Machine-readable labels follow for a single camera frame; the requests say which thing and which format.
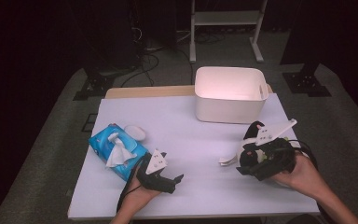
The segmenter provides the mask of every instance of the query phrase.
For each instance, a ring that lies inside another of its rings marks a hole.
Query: dark background
[[[0,203],[75,71],[138,66],[142,52],[133,44],[132,25],[145,26],[146,35],[165,36],[166,41],[175,29],[189,28],[189,0],[165,0],[167,10],[160,16],[169,19],[148,25],[149,19],[161,21],[147,14],[161,1],[142,2],[0,1]],[[197,1],[198,10],[253,9],[259,4],[207,2]],[[358,104],[358,1],[300,3],[269,0],[262,29],[293,28],[282,63],[320,61],[338,74]],[[170,33],[159,34],[161,29]]]

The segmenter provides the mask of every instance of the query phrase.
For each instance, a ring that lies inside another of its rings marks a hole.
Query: white plastic bin
[[[195,81],[196,117],[201,121],[252,123],[269,97],[260,70],[201,67]]]

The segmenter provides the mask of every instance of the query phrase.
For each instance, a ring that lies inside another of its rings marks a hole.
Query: forearm
[[[331,189],[314,195],[313,198],[336,223],[358,224],[358,218]]]

